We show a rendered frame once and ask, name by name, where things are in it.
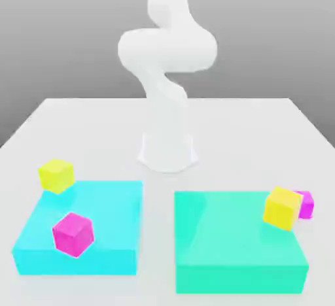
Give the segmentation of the small magenta cube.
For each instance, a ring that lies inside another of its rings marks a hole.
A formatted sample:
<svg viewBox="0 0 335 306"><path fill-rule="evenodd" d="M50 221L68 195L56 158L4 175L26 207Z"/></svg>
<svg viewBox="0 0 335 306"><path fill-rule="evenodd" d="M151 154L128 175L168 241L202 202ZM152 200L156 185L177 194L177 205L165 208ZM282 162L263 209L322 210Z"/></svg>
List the small magenta cube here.
<svg viewBox="0 0 335 306"><path fill-rule="evenodd" d="M69 212L52 227L57 250L78 258L93 242L92 221L74 212Z"/></svg>
<svg viewBox="0 0 335 306"><path fill-rule="evenodd" d="M311 219L313 216L313 208L314 208L314 199L309 191L301 191L301 190L295 190L297 194L300 194L303 196L302 204L300 207L299 212L299 218L300 219Z"/></svg>

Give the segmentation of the small yellow cube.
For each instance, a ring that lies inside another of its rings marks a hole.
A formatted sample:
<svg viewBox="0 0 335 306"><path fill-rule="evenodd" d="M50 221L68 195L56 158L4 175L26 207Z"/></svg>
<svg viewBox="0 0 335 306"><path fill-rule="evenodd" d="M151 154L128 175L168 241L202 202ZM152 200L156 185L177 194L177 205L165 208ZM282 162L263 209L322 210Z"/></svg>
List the small yellow cube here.
<svg viewBox="0 0 335 306"><path fill-rule="evenodd" d="M276 186L266 198L263 221L290 231L298 220L303 195Z"/></svg>
<svg viewBox="0 0 335 306"><path fill-rule="evenodd" d="M73 164L59 159L52 159L38 168L41 186L44 190L60 194L75 182Z"/></svg>

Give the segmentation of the large turquoise green box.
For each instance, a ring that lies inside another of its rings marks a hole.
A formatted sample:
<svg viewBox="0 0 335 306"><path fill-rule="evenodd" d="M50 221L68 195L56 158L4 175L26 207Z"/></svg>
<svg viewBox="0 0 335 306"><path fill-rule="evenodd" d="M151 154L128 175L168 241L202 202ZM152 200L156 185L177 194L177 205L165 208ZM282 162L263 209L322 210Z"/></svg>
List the large turquoise green box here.
<svg viewBox="0 0 335 306"><path fill-rule="evenodd" d="M295 234L263 221L266 191L174 194L178 294L300 294L309 264Z"/></svg>

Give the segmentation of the large cyan box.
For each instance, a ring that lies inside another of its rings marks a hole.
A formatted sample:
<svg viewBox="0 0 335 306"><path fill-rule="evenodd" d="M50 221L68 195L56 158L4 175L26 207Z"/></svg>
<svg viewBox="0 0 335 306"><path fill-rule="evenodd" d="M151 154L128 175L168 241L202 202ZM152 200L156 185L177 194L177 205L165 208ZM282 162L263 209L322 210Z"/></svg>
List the large cyan box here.
<svg viewBox="0 0 335 306"><path fill-rule="evenodd" d="M134 275L141 233L143 184L78 180L61 194L43 191L12 255L21 275ZM94 242L78 257L56 249L52 227L68 213L89 218Z"/></svg>

